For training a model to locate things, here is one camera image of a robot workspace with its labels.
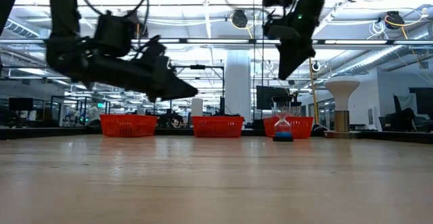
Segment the ceiling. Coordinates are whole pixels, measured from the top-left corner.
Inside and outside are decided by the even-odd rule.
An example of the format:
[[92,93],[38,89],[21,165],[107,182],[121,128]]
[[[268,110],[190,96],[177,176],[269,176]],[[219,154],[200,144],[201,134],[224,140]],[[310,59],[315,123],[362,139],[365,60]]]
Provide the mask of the ceiling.
[[[240,7],[255,7],[255,11],[246,11],[249,17],[250,32],[245,29],[238,29],[230,22],[230,15],[233,13],[231,7],[225,5],[225,0],[150,0],[150,15],[147,21],[150,37],[161,35],[164,39],[195,38],[195,39],[262,39],[263,32],[261,24],[263,17],[261,13],[261,0],[229,0],[231,3]],[[97,9],[105,11],[107,9],[115,14],[124,14],[127,10],[133,9],[139,0],[90,0]],[[321,25],[317,28],[314,39],[404,39],[400,30],[381,30],[381,24],[373,23],[379,16],[384,17],[387,11],[399,11],[408,26],[409,36],[413,30],[425,26],[431,22],[433,16],[432,0],[326,0],[325,7],[321,13]],[[97,24],[97,14],[89,9],[83,0],[78,0],[79,12],[82,15],[81,35],[92,36]],[[145,6],[139,8],[139,17],[143,18]],[[281,14],[282,10],[276,10],[276,14]],[[47,38],[51,28],[49,0],[16,0],[16,4],[11,12],[9,20],[30,30],[37,38]],[[374,30],[380,30],[379,35],[374,35]],[[22,34],[16,34],[11,30],[4,30],[2,39],[24,39]],[[22,62],[32,62],[38,66],[44,66],[45,50],[41,45],[31,44],[7,44],[2,42],[2,47],[13,49],[21,55],[28,55],[30,58],[22,58]],[[247,49],[251,59],[251,77],[261,77],[263,72],[266,84],[281,86],[278,81],[273,80],[273,73],[277,73],[279,54],[273,45],[266,45],[262,49],[261,45],[254,48],[252,45],[217,45],[217,44],[170,44],[167,55],[173,60],[174,65],[188,66],[192,64],[204,64],[208,66],[224,66],[227,59],[227,51],[230,49]],[[316,46],[317,55],[315,60],[322,66],[321,74],[327,74],[331,70],[338,69],[341,65],[350,62],[356,57],[367,53],[370,50],[381,49],[378,46],[366,45],[364,47],[348,47],[338,45]],[[261,54],[264,54],[266,66],[261,66]],[[398,61],[390,61],[389,65],[380,68],[388,68],[398,64]],[[60,76],[52,70],[47,70],[52,76]],[[398,72],[419,72],[412,68],[400,69]],[[14,70],[14,76],[38,76],[23,70]],[[209,105],[217,104],[219,93],[222,87],[222,76],[220,70],[190,70],[184,69],[179,74],[184,78],[201,78],[187,80],[193,86],[205,88],[200,90],[200,96],[206,98]],[[304,63],[292,78],[305,79],[309,77],[309,65]],[[85,89],[74,87],[70,81],[58,79],[59,86],[72,88],[73,91],[83,92]],[[294,88],[304,88],[306,81],[296,81]],[[97,85],[96,91],[116,92],[122,90],[117,88]]]

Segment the white column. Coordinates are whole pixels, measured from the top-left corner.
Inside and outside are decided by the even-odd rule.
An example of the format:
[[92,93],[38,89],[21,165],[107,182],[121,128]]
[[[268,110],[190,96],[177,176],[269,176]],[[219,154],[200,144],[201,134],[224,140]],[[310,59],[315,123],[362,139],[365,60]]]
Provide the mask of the white column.
[[250,58],[248,50],[227,52],[225,62],[225,113],[251,120]]

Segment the orange basket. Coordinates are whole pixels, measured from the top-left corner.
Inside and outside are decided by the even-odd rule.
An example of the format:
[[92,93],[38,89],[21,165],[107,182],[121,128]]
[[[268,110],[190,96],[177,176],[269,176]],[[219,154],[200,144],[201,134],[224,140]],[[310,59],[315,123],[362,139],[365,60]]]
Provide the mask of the orange basket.
[[[292,136],[294,139],[308,139],[311,135],[311,127],[313,125],[313,117],[307,116],[288,116],[286,120],[292,126]],[[278,117],[273,116],[263,119],[265,124],[265,133],[267,137],[275,136],[275,123],[278,122]]]
[[115,115],[101,116],[102,134],[108,137],[142,137],[155,133],[156,116]]
[[192,117],[196,137],[240,137],[243,123],[242,116]]

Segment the wall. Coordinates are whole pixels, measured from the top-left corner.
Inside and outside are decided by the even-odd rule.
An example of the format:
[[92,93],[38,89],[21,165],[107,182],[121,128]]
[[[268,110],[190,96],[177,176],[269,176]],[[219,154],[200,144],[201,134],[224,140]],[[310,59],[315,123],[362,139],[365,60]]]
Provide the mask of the wall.
[[0,81],[0,98],[31,97],[49,101],[52,95],[64,95],[65,90],[59,85],[43,84],[38,80],[31,80],[30,85],[23,85],[21,81]]
[[[348,109],[350,112],[350,124],[368,125],[368,109],[370,107],[376,107],[376,110],[380,111],[378,72],[374,68],[369,70],[366,75],[356,75],[355,77],[360,80],[361,84],[355,91],[353,91],[349,98]],[[333,98],[332,94],[328,90],[316,91],[316,96],[317,102]],[[302,105],[308,106],[313,103],[313,96],[304,95],[300,97],[299,100],[302,102]],[[374,123],[378,126],[379,119],[376,118]]]
[[409,88],[433,87],[418,75],[411,73],[379,72],[379,97],[380,97],[380,116],[385,116],[395,112],[393,95],[408,95]]

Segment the plastic basket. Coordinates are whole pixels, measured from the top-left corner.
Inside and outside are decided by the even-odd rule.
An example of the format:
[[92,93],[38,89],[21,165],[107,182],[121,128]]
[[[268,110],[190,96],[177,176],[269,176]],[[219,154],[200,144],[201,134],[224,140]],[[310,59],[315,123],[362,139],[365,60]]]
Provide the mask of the plastic basket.
[[[311,127],[313,125],[313,117],[307,116],[288,116],[286,120],[292,126],[292,136],[294,139],[308,139],[311,136]],[[278,122],[278,117],[273,116],[263,119],[265,124],[265,133],[268,137],[275,136],[275,123]]]
[[192,124],[196,137],[240,137],[242,116],[193,116]]
[[156,116],[115,115],[101,116],[102,134],[108,137],[142,137],[155,133]]

